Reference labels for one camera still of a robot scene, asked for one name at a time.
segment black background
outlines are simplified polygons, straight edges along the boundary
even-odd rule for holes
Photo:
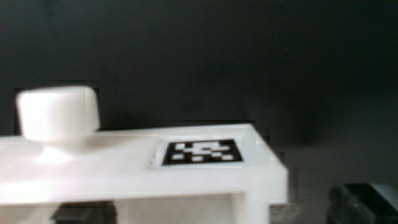
[[[99,90],[102,129],[253,123],[292,170],[296,223],[342,182],[397,183],[398,2],[3,0],[0,134],[15,95]]]

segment white platform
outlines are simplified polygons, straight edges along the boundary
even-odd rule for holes
[[[226,138],[237,140],[244,162],[162,166],[166,142]],[[289,171],[250,124],[99,132],[90,138],[90,150],[68,163],[40,163],[42,150],[42,144],[22,137],[0,138],[0,209],[11,209],[13,205],[19,210],[29,204],[38,205],[38,209],[51,207],[42,211],[26,207],[31,218],[35,215],[42,218],[29,222],[20,218],[10,223],[45,223],[40,219],[49,219],[63,202],[115,200],[120,223],[150,224],[150,220],[132,215],[145,199],[157,205],[168,204],[168,199],[177,204],[178,200],[194,199],[207,204],[219,198],[219,202],[232,202],[232,209],[225,202],[219,206],[232,210],[234,217],[230,221],[212,218],[214,223],[234,220],[237,224],[266,224],[269,205],[287,203]],[[202,212],[196,221],[210,224]],[[178,223],[166,218],[162,222]]]

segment black and white square pattern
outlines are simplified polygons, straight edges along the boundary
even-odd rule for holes
[[[244,161],[235,139],[180,141],[168,145],[164,166]]]

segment white cylindrical knob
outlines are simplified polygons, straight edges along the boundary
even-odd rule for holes
[[[45,150],[63,151],[65,154],[77,152],[100,128],[93,89],[68,86],[24,91],[19,113],[26,138],[43,143]]]

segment black object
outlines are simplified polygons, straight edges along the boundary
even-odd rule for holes
[[[330,199],[328,224],[398,224],[398,191],[390,185],[344,184]]]
[[[225,151],[219,151],[218,148],[203,148],[203,151],[209,151],[207,155],[202,155],[202,161],[193,161],[193,157],[196,156],[193,152],[186,152],[184,149],[178,149],[178,145],[184,144],[186,148],[194,147],[194,143],[202,142],[216,142],[219,143],[221,147],[228,146],[230,149]],[[182,159],[173,159],[175,155],[184,155]],[[180,164],[202,164],[202,163],[219,163],[219,162],[241,162],[244,161],[242,159],[242,154],[237,146],[237,142],[234,139],[225,139],[225,140],[207,140],[207,141],[187,141],[187,142],[173,142],[170,143],[168,146],[168,153],[166,153],[166,158],[164,158],[164,166],[170,165],[180,165]]]
[[[52,219],[58,224],[118,224],[115,203],[65,203]]]

